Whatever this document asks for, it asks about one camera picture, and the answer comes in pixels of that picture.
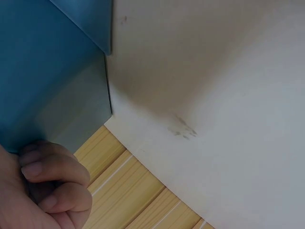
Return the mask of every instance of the white panel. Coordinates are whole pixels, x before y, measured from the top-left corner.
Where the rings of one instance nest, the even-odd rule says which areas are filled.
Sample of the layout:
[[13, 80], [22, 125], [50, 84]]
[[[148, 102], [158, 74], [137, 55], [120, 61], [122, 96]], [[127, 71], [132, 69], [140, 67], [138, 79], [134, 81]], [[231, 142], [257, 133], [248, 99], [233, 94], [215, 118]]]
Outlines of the white panel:
[[114, 8], [110, 131], [217, 229], [303, 228], [305, 3]]

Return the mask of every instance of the fingernail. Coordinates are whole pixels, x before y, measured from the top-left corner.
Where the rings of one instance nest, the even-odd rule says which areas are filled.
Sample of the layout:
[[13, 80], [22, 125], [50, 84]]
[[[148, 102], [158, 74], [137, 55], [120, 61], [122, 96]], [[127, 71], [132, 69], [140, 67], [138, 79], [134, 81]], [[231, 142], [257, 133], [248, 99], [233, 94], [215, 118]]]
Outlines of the fingernail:
[[38, 176], [42, 172], [42, 163], [34, 162], [32, 164], [26, 165], [25, 167], [21, 168], [21, 171], [25, 178], [31, 179]]
[[47, 198], [45, 198], [42, 202], [40, 202], [38, 204], [38, 206], [44, 210], [44, 211], [48, 211], [50, 209], [52, 209], [52, 207], [54, 207], [57, 204], [57, 199], [54, 195], [50, 195]]
[[35, 161], [38, 161], [41, 158], [41, 154], [39, 151], [34, 150], [32, 152], [26, 153], [25, 155], [19, 158], [19, 163], [23, 167]]

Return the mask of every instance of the hand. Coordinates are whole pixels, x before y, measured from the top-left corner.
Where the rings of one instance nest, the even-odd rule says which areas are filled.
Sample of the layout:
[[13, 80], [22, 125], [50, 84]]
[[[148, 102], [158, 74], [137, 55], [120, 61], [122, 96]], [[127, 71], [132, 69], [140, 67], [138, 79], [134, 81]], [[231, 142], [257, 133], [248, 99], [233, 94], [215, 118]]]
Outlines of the hand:
[[58, 144], [36, 142], [20, 157], [0, 146], [0, 228], [81, 229], [92, 207], [89, 180]]

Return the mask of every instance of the white floor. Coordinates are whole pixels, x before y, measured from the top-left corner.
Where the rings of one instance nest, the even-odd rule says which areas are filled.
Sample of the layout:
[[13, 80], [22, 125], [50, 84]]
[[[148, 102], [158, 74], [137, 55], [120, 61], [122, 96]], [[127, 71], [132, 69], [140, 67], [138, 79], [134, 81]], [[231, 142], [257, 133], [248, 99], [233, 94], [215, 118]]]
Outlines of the white floor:
[[302, 228], [305, 2], [114, 2], [110, 131], [217, 229]]

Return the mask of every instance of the wooden plank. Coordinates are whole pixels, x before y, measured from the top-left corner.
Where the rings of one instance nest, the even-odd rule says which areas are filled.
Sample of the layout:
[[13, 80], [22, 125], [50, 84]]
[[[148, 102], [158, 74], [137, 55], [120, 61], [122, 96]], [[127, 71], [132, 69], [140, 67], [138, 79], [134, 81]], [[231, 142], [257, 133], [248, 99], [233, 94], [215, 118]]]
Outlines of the wooden plank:
[[192, 229], [214, 229], [214, 228], [210, 224], [205, 222], [204, 219], [200, 219], [200, 221]]
[[109, 130], [102, 126], [76, 151], [75, 156], [88, 169], [92, 183], [125, 150]]
[[129, 151], [125, 151], [89, 186], [93, 195], [85, 229], [122, 229], [164, 189]]
[[200, 217], [165, 189], [127, 228], [191, 229]]

